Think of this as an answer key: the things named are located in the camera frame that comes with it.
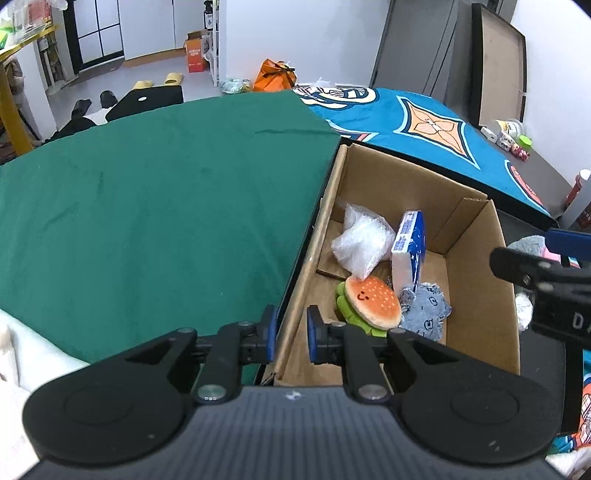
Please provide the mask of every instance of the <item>yellow shelf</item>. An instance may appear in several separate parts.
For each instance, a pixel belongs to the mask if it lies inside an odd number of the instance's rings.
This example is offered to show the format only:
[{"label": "yellow shelf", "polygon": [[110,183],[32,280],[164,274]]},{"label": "yellow shelf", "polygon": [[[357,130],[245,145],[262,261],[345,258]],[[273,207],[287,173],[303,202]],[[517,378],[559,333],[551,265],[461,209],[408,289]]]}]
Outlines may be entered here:
[{"label": "yellow shelf", "polygon": [[29,43],[32,43],[35,40],[39,40],[40,38],[43,38],[46,35],[49,35],[51,32],[55,32],[56,28],[57,28],[57,25],[52,25],[50,27],[47,27],[47,28],[41,30],[39,33],[34,34],[32,37],[30,37],[26,40],[23,40],[22,42],[17,43],[16,45],[13,45],[12,47],[8,47],[8,48],[4,48],[3,50],[0,50],[0,63],[2,63],[4,60],[8,59],[8,57],[12,57],[21,48],[25,47],[26,45],[29,45]]}]

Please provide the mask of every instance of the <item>white wall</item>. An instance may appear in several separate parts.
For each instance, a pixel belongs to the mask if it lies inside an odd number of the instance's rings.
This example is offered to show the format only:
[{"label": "white wall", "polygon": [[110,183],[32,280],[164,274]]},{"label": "white wall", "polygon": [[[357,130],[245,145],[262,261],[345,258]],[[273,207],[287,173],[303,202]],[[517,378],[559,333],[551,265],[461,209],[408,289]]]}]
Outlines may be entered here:
[{"label": "white wall", "polygon": [[290,61],[300,83],[319,77],[342,85],[369,83],[389,0],[222,2],[226,64],[220,68],[226,77],[254,80],[270,58]]},{"label": "white wall", "polygon": [[591,167],[591,18],[572,0],[519,0],[511,23],[527,39],[528,134],[573,184]]},{"label": "white wall", "polygon": [[175,48],[170,0],[119,0],[119,18],[126,59]]},{"label": "white wall", "polygon": [[50,138],[55,131],[56,119],[49,106],[47,95],[41,80],[41,73],[37,64],[38,51],[34,43],[29,43],[26,47],[15,54],[22,68],[22,74],[25,77],[24,94],[41,138]]}]

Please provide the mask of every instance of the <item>plush hamburger toy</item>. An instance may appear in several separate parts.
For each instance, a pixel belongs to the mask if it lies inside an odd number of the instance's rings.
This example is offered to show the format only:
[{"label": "plush hamburger toy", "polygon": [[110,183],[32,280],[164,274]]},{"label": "plush hamburger toy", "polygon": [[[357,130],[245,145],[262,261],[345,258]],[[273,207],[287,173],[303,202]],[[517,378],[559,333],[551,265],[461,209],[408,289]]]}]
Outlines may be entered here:
[{"label": "plush hamburger toy", "polygon": [[400,324],[402,309],[396,294],[382,280],[353,276],[336,290],[336,304],[348,323],[361,327],[367,335],[386,337]]}]

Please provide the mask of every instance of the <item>bottle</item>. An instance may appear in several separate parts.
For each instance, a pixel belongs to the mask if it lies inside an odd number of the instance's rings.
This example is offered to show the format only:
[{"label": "bottle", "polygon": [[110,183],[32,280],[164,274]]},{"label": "bottle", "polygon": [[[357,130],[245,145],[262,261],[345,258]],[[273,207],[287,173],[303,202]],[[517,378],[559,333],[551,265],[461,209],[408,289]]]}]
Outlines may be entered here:
[{"label": "bottle", "polygon": [[517,141],[517,139],[522,135],[526,135],[525,125],[522,124],[519,120],[516,120],[515,118],[511,118],[506,122],[499,121],[499,123],[501,125],[501,128],[504,131],[506,131],[509,134],[509,136],[515,141]]},{"label": "bottle", "polygon": [[203,5],[205,5],[203,23],[205,24],[205,28],[213,30],[213,0],[205,0]]},{"label": "bottle", "polygon": [[584,168],[574,178],[574,187],[570,191],[569,195],[566,197],[566,201],[565,201],[566,206],[569,206],[571,203],[573,203],[574,198],[581,191],[581,189],[583,188],[583,185],[585,185],[587,180],[589,180],[589,177],[591,177],[591,170]]},{"label": "bottle", "polygon": [[498,139],[503,133],[503,128],[499,120],[492,120],[486,124],[486,129]]}]

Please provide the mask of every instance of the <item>screw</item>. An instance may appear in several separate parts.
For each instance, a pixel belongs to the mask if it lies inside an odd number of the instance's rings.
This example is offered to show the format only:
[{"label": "screw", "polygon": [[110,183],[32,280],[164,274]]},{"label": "screw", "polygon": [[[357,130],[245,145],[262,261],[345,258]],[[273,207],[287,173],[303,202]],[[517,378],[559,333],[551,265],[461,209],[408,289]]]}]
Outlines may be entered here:
[{"label": "screw", "polygon": [[554,286],[547,282],[538,283],[538,290],[544,293],[550,293],[554,291]]},{"label": "screw", "polygon": [[226,389],[216,384],[204,385],[197,390],[197,396],[206,401],[221,400],[226,396]]},{"label": "screw", "polygon": [[364,398],[365,400],[381,400],[388,395],[388,390],[384,387],[373,384],[359,387],[358,392],[361,398]]}]

